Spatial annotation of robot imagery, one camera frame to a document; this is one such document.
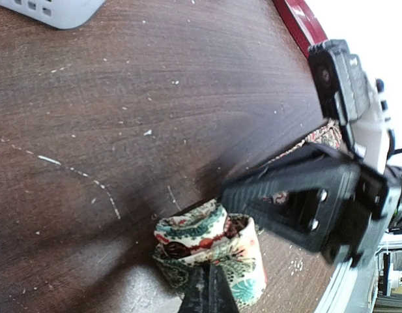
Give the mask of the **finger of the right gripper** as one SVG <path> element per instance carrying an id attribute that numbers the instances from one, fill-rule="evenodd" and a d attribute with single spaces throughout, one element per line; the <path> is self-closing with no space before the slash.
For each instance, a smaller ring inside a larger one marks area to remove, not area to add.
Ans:
<path id="1" fill-rule="evenodd" d="M 249 215 L 276 235 L 320 254 L 350 254 L 355 203 L 321 195 L 288 195 L 284 200 L 258 196 L 249 200 Z"/>

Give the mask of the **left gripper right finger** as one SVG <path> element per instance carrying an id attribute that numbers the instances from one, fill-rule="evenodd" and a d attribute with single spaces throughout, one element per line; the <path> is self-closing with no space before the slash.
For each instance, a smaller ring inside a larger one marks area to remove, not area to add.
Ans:
<path id="1" fill-rule="evenodd" d="M 346 175 L 359 172 L 359 163 L 329 146 L 309 143 L 281 159 L 223 184 L 219 197 L 227 209 L 243 209 L 278 192 L 339 188 Z"/>

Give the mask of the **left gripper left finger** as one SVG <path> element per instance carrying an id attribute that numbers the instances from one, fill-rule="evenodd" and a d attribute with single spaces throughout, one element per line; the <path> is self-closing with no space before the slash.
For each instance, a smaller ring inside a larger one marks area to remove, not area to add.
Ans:
<path id="1" fill-rule="evenodd" d="M 204 263 L 194 269 L 178 313 L 237 313 L 223 269 Z"/>

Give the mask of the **paisley patterned tie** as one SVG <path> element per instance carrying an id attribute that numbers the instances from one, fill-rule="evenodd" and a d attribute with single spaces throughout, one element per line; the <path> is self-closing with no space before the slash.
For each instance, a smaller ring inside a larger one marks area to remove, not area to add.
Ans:
<path id="1" fill-rule="evenodd" d="M 266 288 L 258 236 L 263 229 L 248 215 L 229 213 L 212 199 L 180 216 L 161 219 L 153 258 L 180 298 L 195 266 L 222 268 L 239 309 L 254 305 Z"/>

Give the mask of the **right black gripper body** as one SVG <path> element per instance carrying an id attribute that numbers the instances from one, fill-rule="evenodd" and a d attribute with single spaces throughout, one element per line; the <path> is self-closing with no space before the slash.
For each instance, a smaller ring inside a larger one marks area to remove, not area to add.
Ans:
<path id="1" fill-rule="evenodd" d="M 324 247 L 326 262 L 366 267 L 398 211 L 399 167 L 387 165 L 384 173 L 361 167 L 355 190 Z"/>

